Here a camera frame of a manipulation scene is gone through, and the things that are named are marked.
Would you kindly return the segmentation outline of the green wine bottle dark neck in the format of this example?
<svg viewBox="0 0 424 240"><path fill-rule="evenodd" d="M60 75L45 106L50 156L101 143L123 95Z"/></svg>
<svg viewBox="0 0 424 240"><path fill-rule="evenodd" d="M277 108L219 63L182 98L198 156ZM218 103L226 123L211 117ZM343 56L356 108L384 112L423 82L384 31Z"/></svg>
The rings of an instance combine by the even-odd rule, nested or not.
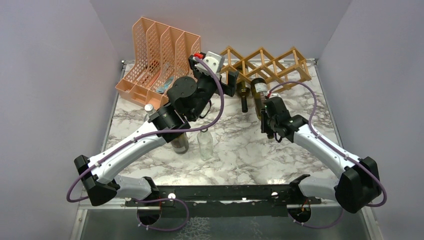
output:
<svg viewBox="0 0 424 240"><path fill-rule="evenodd" d="M249 110L248 97L251 93L251 85L247 81L241 80L236 84L236 93L240 97L241 112L247 113Z"/></svg>

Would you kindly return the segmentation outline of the green wine bottle silver foil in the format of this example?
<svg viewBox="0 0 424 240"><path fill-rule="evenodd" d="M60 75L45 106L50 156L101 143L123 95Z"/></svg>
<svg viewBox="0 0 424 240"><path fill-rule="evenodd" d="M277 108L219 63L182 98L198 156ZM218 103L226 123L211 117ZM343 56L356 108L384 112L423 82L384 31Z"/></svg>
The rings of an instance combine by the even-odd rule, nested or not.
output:
<svg viewBox="0 0 424 240"><path fill-rule="evenodd" d="M262 120L262 114L261 110L264 109L264 101L266 100L267 92L268 92L268 85L266 81L261 78L257 77L254 78L251 83L251 94L253 97L254 105L255 105L255 112L256 116L259 121Z"/></svg>

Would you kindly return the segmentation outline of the wooden wine rack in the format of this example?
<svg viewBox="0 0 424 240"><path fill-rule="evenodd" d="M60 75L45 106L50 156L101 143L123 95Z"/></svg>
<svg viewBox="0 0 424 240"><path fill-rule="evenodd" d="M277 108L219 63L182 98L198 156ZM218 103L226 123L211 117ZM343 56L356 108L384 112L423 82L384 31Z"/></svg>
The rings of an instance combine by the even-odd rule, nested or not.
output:
<svg viewBox="0 0 424 240"><path fill-rule="evenodd" d="M250 84L255 78L264 79L269 88L285 83L275 90L281 93L294 87L290 81L306 82L312 79L307 58L294 46L277 56L273 56L264 47L243 56L233 47L227 46L220 54L225 57L220 73L228 77L230 72L239 71L237 83Z"/></svg>

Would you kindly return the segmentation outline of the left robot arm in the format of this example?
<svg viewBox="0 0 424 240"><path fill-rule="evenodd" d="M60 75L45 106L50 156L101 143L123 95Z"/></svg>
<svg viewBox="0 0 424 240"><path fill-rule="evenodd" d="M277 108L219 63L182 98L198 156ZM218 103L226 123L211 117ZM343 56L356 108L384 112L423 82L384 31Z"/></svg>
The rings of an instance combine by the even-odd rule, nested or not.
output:
<svg viewBox="0 0 424 240"><path fill-rule="evenodd" d="M78 181L92 206L114 198L140 200L147 206L155 203L159 190L150 177L125 177L121 171L150 151L192 132L190 124L206 117L205 108L211 105L213 95L223 98L235 94L238 73L230 72L222 82L224 62L223 55L211 51L191 55L188 63L193 75L176 79L167 90L168 102L134 133L102 153L74 160Z"/></svg>

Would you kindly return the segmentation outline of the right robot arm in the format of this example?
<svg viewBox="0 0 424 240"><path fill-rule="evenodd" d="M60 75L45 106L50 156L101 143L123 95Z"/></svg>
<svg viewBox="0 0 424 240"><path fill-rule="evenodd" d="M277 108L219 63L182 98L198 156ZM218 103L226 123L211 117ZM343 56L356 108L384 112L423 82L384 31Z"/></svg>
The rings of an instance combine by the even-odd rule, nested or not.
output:
<svg viewBox="0 0 424 240"><path fill-rule="evenodd" d="M347 212L356 213L383 193L374 159L344 150L320 134L303 116L291 116L281 97L264 101L261 132L269 138L279 136L304 148L337 178L306 176L288 190L292 202L300 204L308 197L316 197L336 201Z"/></svg>

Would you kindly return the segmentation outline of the clear glass bottle front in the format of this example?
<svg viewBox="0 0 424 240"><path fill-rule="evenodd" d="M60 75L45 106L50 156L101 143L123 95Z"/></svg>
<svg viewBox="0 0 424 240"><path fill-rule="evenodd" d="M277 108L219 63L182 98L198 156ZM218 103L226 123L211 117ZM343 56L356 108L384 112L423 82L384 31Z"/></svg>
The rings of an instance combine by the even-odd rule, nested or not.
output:
<svg viewBox="0 0 424 240"><path fill-rule="evenodd" d="M209 130L203 129L197 134L200 156L203 160L209 160L213 157L214 142L212 134Z"/></svg>

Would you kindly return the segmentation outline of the clear round bottle silver cap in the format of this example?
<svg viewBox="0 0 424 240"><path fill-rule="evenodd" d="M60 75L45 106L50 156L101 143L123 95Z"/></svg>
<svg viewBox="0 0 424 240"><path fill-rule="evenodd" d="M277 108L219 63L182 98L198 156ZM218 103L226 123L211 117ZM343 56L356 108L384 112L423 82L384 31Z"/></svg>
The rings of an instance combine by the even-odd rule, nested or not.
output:
<svg viewBox="0 0 424 240"><path fill-rule="evenodd" d="M154 106L152 104L146 104L144 106L145 116L143 118L144 122L149 120L149 117L156 112Z"/></svg>

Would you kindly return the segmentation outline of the orange plastic file organizer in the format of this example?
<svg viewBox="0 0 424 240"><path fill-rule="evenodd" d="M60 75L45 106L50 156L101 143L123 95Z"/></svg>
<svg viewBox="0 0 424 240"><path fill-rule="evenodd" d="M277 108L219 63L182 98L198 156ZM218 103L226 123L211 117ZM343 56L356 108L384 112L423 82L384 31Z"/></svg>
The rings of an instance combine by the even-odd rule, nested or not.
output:
<svg viewBox="0 0 424 240"><path fill-rule="evenodd" d="M132 27L135 63L115 86L120 97L139 106L155 109L168 102L159 93L167 80L192 76L188 58L200 52L200 35L145 17Z"/></svg>

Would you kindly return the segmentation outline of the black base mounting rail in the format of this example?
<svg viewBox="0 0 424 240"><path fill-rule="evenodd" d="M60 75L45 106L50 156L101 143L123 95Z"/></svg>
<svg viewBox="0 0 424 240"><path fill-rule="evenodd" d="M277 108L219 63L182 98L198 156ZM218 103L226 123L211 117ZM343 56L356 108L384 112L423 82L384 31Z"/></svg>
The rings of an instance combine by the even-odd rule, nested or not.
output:
<svg viewBox="0 0 424 240"><path fill-rule="evenodd" d="M319 205L316 197L305 197L289 184L268 185L159 185L152 199L142 203L130 200L126 207L137 208L144 216L180 217L286 217L287 207L299 209Z"/></svg>

